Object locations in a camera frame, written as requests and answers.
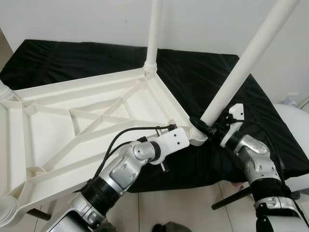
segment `black cloth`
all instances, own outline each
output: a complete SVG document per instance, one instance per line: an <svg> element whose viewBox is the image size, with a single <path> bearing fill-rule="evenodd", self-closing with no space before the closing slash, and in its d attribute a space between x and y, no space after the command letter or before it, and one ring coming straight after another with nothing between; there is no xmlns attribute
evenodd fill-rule
<svg viewBox="0 0 309 232"><path fill-rule="evenodd" d="M0 79L16 90L130 70L144 65L146 52L145 47L25 40L3 68ZM235 55L159 49L157 72L187 114L200 117L237 60ZM269 132L282 158L285 178L309 173L309 160L251 75L227 109L235 103L243 103L245 118ZM265 132L254 124L244 123L240 131L269 145ZM273 152L271 157L276 161ZM193 188L222 179L245 181L240 161L212 141L174 153L166 158L166 164L166 174L160 165L144 166L130 191Z"/></svg>

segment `tile floor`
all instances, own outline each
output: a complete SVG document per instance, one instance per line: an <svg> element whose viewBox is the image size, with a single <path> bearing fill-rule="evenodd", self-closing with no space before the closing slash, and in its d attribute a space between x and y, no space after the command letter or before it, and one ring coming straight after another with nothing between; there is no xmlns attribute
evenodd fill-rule
<svg viewBox="0 0 309 232"><path fill-rule="evenodd" d="M13 54L0 30L0 71ZM237 192L239 188L227 181L215 185L171 191L126 193L108 212L109 221L118 232L150 232L156 223L174 221L193 232L254 232L255 211L251 196L242 198L216 211L211 205ZM72 198L72 194L40 209L56 213ZM309 216L309 199L301 203ZM16 226L0 228L0 232L39 232L46 222L25 215Z"/></svg>

